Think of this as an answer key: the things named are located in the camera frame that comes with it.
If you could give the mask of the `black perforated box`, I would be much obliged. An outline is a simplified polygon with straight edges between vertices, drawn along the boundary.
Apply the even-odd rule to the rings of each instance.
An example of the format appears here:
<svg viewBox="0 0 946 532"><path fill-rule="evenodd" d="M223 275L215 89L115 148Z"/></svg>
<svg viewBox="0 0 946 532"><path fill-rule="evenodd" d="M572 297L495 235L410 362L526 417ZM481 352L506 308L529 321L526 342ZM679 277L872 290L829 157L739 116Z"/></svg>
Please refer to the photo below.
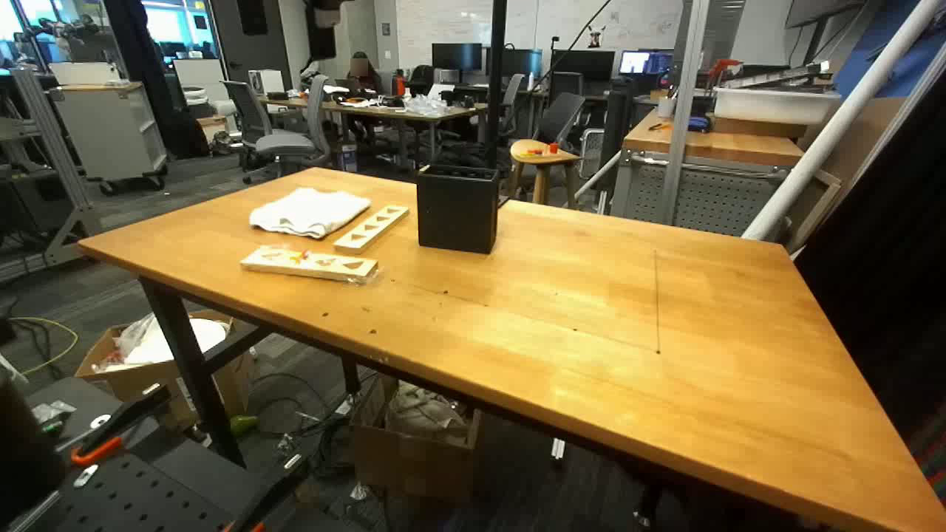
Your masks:
<svg viewBox="0 0 946 532"><path fill-rule="evenodd" d="M416 229L429 247L491 255L498 178L488 169L432 164L416 178Z"/></svg>

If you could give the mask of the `white towel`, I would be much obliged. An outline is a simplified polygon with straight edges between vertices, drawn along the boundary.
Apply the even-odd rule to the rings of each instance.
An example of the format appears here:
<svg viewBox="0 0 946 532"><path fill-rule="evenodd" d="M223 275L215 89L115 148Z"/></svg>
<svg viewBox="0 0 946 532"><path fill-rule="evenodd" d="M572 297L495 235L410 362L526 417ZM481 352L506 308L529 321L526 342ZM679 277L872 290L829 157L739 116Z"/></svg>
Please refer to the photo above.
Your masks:
<svg viewBox="0 0 946 532"><path fill-rule="evenodd" d="M284 235L325 238L370 206L370 198L352 192L293 188L288 195L254 206L247 225Z"/></svg>

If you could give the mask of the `cardboard box under table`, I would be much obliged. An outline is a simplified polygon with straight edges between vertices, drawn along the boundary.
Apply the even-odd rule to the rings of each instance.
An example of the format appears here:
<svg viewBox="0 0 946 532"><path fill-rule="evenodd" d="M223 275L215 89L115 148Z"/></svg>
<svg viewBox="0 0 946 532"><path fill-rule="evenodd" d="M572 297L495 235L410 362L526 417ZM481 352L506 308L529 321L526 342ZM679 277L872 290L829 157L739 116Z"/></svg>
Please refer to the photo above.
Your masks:
<svg viewBox="0 0 946 532"><path fill-rule="evenodd" d="M481 414L410 382L377 376L352 411L353 472L374 491L464 503Z"/></svg>

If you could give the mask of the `cardboard box with plastic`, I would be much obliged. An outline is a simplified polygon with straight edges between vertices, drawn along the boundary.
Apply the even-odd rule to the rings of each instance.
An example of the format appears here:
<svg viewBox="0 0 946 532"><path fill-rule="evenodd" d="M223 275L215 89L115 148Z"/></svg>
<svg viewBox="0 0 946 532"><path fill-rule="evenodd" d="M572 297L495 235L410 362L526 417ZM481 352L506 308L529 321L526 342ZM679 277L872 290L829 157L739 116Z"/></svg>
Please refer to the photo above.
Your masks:
<svg viewBox="0 0 946 532"><path fill-rule="evenodd" d="M215 309L189 314L189 324L200 352L209 352L234 331L234 318ZM166 383L170 398L169 414L163 414L163 426L186 427L198 423L194 401L179 379L173 354L154 314L126 324L107 328L84 352L73 376L96 383L121 401L139 398L148 383ZM244 390L251 379L251 354L235 354L231 362L213 371L213 383L231 417L244 414Z"/></svg>

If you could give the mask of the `wooden puzzle board empty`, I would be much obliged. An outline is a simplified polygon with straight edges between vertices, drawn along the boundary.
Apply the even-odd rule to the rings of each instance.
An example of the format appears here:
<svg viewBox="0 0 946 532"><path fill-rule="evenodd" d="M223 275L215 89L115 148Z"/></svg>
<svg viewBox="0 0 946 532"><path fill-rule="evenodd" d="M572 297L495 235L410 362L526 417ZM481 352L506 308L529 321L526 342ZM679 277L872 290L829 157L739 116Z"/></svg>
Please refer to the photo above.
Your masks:
<svg viewBox="0 0 946 532"><path fill-rule="evenodd" d="M392 228L404 216L404 206L382 206L367 216L358 228L343 232L333 247L336 252L362 252L373 238L377 238L387 228Z"/></svg>

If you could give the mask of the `small round wooden stool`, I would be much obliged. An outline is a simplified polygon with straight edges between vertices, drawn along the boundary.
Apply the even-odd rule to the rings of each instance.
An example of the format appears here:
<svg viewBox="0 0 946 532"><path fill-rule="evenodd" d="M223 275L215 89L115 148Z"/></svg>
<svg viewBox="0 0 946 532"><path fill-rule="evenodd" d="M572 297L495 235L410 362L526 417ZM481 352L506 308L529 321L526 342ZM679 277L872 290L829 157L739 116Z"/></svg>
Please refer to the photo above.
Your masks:
<svg viewBox="0 0 946 532"><path fill-rule="evenodd" d="M512 192L521 192L523 169L532 164L532 192L529 198L534 204L544 204L550 198L550 175L554 169L565 170L565 201L572 201L572 179L580 157L565 151L557 141L540 141L540 138L513 138L507 148L512 157Z"/></svg>

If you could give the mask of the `wooden puzzle board with pieces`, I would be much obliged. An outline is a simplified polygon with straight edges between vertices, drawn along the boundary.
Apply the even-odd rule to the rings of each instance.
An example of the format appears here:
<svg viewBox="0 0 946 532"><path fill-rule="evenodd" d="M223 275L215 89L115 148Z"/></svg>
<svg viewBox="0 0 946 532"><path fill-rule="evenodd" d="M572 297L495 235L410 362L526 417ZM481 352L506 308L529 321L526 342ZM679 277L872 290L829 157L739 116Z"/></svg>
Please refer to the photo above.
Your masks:
<svg viewBox="0 0 946 532"><path fill-rule="evenodd" d="M370 257L318 255L318 252L277 247L277 246L254 247L247 257L238 259L238 265L254 271L277 271L277 275L346 280L346 283L362 283L377 268L377 262Z"/></svg>

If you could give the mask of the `seated person in background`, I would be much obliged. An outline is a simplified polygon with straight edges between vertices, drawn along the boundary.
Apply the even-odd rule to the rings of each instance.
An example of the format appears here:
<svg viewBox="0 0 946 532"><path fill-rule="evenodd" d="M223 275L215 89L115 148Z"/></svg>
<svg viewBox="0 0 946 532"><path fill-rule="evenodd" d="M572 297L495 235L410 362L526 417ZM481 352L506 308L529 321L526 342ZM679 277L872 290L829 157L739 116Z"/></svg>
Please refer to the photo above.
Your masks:
<svg viewBox="0 0 946 532"><path fill-rule="evenodd" d="M346 85L352 93L382 93L382 73L362 51L352 52Z"/></svg>

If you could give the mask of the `grey office chair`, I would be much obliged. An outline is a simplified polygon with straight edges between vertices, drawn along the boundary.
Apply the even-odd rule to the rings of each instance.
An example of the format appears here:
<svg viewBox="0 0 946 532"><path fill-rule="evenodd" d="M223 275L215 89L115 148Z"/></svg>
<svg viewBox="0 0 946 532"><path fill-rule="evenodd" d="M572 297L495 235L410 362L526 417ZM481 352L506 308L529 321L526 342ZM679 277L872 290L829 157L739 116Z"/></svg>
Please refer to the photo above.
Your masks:
<svg viewBox="0 0 946 532"><path fill-rule="evenodd" d="M268 117L254 85L244 80L226 80L223 89L235 102L235 123L241 133L238 169L244 184L330 158L330 144L322 127L322 102L303 107L300 130L284 130Z"/></svg>

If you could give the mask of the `wooden workbench with drawers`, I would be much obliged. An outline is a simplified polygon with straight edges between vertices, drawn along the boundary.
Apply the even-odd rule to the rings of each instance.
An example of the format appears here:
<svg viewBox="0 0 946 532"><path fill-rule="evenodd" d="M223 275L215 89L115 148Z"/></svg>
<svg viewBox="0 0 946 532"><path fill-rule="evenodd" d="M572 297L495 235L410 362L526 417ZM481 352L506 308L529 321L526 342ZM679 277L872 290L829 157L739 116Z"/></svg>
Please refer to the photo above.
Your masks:
<svg viewBox="0 0 946 532"><path fill-rule="evenodd" d="M622 169L611 209L628 218L662 218L674 123L643 116L621 141ZM792 135L758 130L689 133L679 158L674 225L739 235L779 188L801 148ZM815 170L776 218L770 238L804 243L841 192L841 179Z"/></svg>

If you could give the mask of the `computer monitor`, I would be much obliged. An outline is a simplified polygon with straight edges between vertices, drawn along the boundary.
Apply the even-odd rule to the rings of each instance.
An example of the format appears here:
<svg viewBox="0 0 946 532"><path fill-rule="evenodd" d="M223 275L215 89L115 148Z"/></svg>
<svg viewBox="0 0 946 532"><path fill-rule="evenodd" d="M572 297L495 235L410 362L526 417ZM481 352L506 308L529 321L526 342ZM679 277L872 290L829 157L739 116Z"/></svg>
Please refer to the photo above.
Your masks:
<svg viewBox="0 0 946 532"><path fill-rule="evenodd" d="M622 51L618 62L621 76L662 76L674 65L667 51Z"/></svg>

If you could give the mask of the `black table leg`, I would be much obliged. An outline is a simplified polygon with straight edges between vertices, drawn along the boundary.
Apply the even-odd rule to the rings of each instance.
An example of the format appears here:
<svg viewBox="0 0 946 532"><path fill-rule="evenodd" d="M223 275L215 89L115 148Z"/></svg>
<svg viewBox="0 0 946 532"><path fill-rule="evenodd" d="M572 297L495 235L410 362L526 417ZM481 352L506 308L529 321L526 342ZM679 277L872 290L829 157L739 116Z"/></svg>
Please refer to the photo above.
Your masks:
<svg viewBox="0 0 946 532"><path fill-rule="evenodd" d="M217 390L213 383L213 371L209 371L203 352L194 340L194 331L189 324L189 314L183 308L183 297L155 280L141 280L141 290L145 290L145 297L163 328L163 336L166 336L170 354L173 354L178 371L194 401L194 411L203 423L203 430L213 439L213 450L222 457L241 464L238 444L231 430L231 419L226 419L226 411L223 411Z"/></svg>

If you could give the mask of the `white plastic tub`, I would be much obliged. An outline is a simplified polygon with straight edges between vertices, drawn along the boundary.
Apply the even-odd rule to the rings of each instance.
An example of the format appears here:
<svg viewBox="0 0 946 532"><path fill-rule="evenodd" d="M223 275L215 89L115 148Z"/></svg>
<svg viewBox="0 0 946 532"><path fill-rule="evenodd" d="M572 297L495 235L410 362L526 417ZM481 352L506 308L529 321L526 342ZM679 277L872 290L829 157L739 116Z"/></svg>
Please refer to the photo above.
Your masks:
<svg viewBox="0 0 946 532"><path fill-rule="evenodd" d="M716 111L739 120L821 123L837 107L837 92L716 89Z"/></svg>

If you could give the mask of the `white rolling cabinet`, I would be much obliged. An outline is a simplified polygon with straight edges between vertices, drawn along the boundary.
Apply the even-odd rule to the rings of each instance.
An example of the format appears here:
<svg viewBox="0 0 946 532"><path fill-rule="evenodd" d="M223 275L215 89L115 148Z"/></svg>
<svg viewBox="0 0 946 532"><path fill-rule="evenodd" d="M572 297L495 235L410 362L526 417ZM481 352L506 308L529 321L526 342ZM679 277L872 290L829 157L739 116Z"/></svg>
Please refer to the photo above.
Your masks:
<svg viewBox="0 0 946 532"><path fill-rule="evenodd" d="M101 192L129 179L163 188L169 151L145 85L124 80L111 62L56 62L53 76L56 111Z"/></svg>

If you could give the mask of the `orange handled clamp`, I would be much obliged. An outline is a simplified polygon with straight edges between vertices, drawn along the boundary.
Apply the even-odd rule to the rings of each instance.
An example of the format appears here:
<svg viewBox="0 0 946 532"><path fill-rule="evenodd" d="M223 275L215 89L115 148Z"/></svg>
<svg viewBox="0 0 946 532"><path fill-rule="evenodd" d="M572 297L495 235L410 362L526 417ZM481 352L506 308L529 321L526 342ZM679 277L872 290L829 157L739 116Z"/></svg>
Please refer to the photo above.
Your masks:
<svg viewBox="0 0 946 532"><path fill-rule="evenodd" d="M92 464L101 464L111 456L124 451L124 438L108 438L104 444L96 444L93 450L84 450L84 445L77 445L71 451L71 466L92 466Z"/></svg>

